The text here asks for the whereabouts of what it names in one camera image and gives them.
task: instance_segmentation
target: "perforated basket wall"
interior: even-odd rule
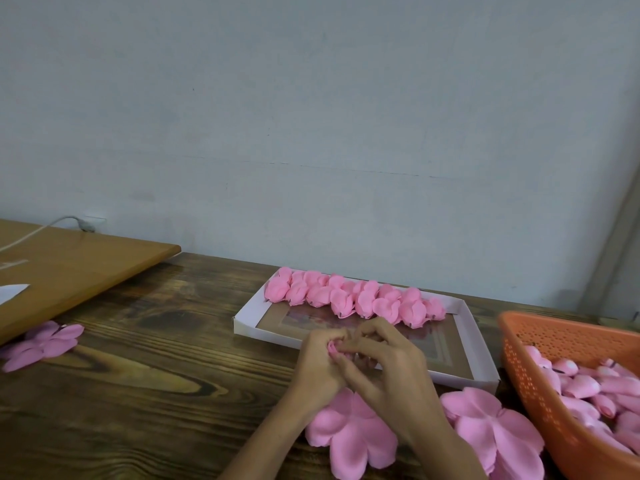
[[[640,480],[640,458],[603,443],[572,418],[524,346],[596,367],[612,358],[640,375],[640,334],[519,312],[500,315],[503,363],[545,447],[570,480]]]

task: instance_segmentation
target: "power cord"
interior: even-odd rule
[[[44,225],[42,227],[38,227],[35,231],[28,233],[27,235],[21,237],[17,241],[13,241],[11,244],[7,244],[3,248],[0,248],[0,253],[2,251],[6,251],[7,249],[11,249],[14,246],[17,246],[21,242],[24,242],[28,238],[36,235],[41,230],[46,229],[47,227],[51,227],[52,225],[55,225],[55,224],[59,223],[60,221],[65,220],[65,219],[75,219],[78,222],[78,227],[80,227],[80,230],[82,230],[84,232],[95,232],[94,225],[89,223],[89,222],[87,222],[87,221],[85,221],[84,219],[81,219],[80,217],[76,217],[76,216],[64,216],[64,217],[60,217],[59,219],[54,220],[53,222],[50,222],[49,224]]]

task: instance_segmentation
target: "open box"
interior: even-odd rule
[[[354,330],[364,321],[355,314],[339,319],[329,306],[271,303],[264,298],[265,286],[266,283],[236,313],[234,333],[299,349],[310,330],[341,327]],[[421,328],[411,329],[404,324],[396,328],[425,354],[432,380],[456,389],[478,387],[495,394],[500,377],[465,301],[427,291],[421,293],[423,299],[439,298],[447,311],[446,318],[428,322]]]

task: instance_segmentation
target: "dark wood grain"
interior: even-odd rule
[[[181,254],[73,310],[86,330],[73,351],[0,376],[0,477],[215,478],[283,395],[297,350],[235,336],[233,315],[276,270]],[[496,363],[497,315],[527,310],[464,298]],[[505,381],[499,397],[522,411]],[[300,437],[279,478],[332,478],[326,449]],[[547,459],[548,478],[561,478]],[[401,448],[367,479],[421,479]]]

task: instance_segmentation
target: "forearm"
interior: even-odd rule
[[[296,393],[287,391],[219,480],[275,478],[289,449],[312,419],[313,411],[305,411]]]
[[[447,424],[420,435],[412,446],[428,478],[438,480],[486,479],[473,448]]]

